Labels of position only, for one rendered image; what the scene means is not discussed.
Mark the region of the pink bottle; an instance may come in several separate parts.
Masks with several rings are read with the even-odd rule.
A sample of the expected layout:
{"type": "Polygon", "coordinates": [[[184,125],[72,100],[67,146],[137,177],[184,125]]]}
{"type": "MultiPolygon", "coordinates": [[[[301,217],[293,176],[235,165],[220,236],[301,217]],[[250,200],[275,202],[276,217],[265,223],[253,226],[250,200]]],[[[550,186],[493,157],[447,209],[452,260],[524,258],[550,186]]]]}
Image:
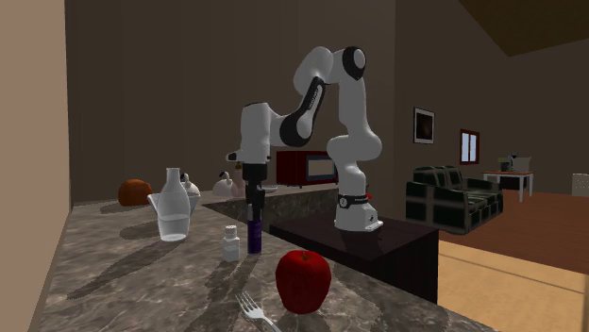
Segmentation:
{"type": "Polygon", "coordinates": [[[243,179],[243,165],[238,163],[235,165],[232,177],[231,193],[233,197],[245,197],[245,182],[243,179]]]}

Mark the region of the white kettle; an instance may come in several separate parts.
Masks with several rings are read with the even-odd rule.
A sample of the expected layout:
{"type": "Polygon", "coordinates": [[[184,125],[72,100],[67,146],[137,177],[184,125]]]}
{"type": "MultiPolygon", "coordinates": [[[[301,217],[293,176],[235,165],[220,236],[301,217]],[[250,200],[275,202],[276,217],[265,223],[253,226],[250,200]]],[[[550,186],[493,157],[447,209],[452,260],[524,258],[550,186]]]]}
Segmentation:
{"type": "Polygon", "coordinates": [[[234,182],[230,178],[228,172],[221,172],[219,174],[220,179],[214,184],[212,188],[212,194],[223,197],[234,196],[234,182]]]}

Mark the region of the red microwave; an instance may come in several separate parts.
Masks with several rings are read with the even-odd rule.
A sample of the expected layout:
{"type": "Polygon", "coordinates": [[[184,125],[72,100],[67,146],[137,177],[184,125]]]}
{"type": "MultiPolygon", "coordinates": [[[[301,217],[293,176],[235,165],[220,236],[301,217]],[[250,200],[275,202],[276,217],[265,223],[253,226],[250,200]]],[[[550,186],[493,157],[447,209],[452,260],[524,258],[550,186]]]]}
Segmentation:
{"type": "Polygon", "coordinates": [[[291,187],[338,183],[338,173],[326,151],[277,151],[277,183],[291,187]]]}

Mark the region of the purple bottle with grey cap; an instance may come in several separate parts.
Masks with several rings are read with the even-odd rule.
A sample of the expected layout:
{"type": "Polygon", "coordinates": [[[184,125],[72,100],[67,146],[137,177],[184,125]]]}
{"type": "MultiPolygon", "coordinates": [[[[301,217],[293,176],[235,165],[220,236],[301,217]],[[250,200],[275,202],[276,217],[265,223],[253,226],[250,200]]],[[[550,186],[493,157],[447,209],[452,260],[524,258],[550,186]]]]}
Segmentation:
{"type": "Polygon", "coordinates": [[[247,206],[247,252],[249,255],[261,252],[261,233],[261,209],[249,204],[247,206]]]}

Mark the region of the white teapot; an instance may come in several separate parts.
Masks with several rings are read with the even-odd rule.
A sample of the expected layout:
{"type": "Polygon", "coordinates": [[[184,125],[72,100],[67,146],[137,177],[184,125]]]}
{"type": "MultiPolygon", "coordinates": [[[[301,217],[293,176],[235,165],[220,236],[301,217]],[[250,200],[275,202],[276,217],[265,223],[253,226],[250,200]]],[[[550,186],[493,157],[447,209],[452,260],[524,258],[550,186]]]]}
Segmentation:
{"type": "Polygon", "coordinates": [[[180,181],[187,193],[196,195],[200,194],[199,188],[197,188],[197,186],[191,182],[188,174],[182,173],[180,175],[180,181]]]}

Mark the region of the small white bottle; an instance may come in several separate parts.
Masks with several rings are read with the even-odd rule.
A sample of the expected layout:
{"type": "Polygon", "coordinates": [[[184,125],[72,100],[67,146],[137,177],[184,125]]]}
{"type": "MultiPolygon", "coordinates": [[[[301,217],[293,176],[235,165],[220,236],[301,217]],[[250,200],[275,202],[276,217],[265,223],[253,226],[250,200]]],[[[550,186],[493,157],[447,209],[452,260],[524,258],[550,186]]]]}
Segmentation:
{"type": "Polygon", "coordinates": [[[223,259],[226,262],[237,261],[240,259],[240,255],[240,238],[237,226],[235,224],[227,225],[223,238],[223,259]]]}

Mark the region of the clear glass carafe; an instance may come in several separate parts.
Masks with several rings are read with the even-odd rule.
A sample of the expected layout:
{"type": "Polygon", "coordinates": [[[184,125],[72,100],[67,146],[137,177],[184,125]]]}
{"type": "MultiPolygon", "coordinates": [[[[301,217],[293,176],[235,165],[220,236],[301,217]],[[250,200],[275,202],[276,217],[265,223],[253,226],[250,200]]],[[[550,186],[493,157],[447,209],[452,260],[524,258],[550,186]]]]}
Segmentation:
{"type": "Polygon", "coordinates": [[[166,169],[166,182],[157,205],[160,238],[181,241],[189,232],[190,201],[180,183],[179,168],[166,169]]]}

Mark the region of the red apple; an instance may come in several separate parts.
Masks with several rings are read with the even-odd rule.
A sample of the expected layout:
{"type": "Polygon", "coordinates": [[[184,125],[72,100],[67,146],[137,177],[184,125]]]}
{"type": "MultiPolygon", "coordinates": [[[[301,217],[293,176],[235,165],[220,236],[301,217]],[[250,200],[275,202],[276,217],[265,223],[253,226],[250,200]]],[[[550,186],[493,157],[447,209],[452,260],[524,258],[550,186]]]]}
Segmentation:
{"type": "Polygon", "coordinates": [[[293,250],[278,262],[276,285],[284,307],[295,314],[316,311],[325,301],[331,282],[327,261],[312,251],[293,250]]]}

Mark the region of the orange round loaf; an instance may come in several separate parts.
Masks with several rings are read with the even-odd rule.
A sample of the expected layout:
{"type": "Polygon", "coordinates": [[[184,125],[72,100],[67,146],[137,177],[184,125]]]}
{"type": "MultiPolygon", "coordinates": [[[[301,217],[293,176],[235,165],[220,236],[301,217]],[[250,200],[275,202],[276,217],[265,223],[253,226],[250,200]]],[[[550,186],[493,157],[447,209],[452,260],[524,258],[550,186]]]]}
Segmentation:
{"type": "Polygon", "coordinates": [[[118,190],[118,202],[124,207],[148,205],[147,196],[152,193],[149,183],[141,179],[129,179],[118,190]]]}

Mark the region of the silver fork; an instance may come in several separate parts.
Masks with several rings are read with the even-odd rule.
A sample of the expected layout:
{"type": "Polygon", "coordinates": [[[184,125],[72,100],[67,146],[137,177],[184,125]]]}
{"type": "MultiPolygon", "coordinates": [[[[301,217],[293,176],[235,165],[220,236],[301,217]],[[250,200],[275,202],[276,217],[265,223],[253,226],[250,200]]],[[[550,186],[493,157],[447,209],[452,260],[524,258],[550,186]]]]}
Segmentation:
{"type": "Polygon", "coordinates": [[[235,297],[247,318],[252,320],[263,320],[274,332],[282,332],[278,326],[264,314],[261,307],[256,304],[247,291],[239,292],[235,295],[235,297]]]}

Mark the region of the dark robot stand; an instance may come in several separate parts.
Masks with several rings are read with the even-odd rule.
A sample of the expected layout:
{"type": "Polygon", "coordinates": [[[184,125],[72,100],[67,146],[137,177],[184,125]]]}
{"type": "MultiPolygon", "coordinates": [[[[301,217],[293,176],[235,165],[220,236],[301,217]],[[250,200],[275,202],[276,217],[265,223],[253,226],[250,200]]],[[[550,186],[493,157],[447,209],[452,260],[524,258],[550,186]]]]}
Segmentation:
{"type": "Polygon", "coordinates": [[[439,231],[385,218],[372,232],[340,230],[330,212],[269,226],[271,235],[435,304],[439,231]]]}

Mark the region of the red framed window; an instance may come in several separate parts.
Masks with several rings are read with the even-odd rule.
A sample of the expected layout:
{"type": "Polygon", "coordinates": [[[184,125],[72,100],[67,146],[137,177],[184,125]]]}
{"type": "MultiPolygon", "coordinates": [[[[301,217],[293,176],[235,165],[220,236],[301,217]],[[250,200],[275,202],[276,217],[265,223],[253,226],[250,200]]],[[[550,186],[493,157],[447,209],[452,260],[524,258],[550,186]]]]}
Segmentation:
{"type": "Polygon", "coordinates": [[[462,129],[460,143],[460,164],[479,164],[480,133],[462,129]]]}

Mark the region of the white table with red top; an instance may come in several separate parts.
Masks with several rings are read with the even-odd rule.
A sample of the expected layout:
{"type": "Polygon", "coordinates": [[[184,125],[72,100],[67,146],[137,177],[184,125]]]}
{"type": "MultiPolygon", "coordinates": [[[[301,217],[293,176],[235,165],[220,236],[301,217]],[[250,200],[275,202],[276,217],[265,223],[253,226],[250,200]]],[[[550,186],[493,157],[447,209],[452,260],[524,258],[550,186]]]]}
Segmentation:
{"type": "Polygon", "coordinates": [[[518,157],[515,154],[509,154],[506,158],[501,158],[499,162],[507,162],[505,170],[483,172],[483,179],[487,180],[490,176],[499,183],[502,177],[518,179],[518,198],[519,202],[523,201],[524,180],[527,180],[529,196],[532,196],[534,172],[530,170],[531,157],[518,157]]]}

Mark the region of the white chair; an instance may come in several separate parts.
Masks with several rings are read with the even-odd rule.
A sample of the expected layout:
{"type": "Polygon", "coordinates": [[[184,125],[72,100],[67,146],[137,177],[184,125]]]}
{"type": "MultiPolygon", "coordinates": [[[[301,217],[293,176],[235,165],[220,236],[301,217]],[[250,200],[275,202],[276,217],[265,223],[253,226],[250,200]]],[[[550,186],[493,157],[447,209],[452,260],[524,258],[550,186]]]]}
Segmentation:
{"type": "Polygon", "coordinates": [[[572,174],[571,194],[589,197],[589,174],[572,174]]]}

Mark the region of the dark wall picture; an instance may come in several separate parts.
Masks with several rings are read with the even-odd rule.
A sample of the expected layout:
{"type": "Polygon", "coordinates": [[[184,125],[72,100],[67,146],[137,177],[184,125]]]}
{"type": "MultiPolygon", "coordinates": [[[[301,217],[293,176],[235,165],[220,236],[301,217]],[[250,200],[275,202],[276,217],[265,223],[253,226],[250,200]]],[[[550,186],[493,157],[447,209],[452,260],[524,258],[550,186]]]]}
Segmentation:
{"type": "Polygon", "coordinates": [[[426,109],[413,108],[413,142],[434,144],[435,113],[426,109]]]}

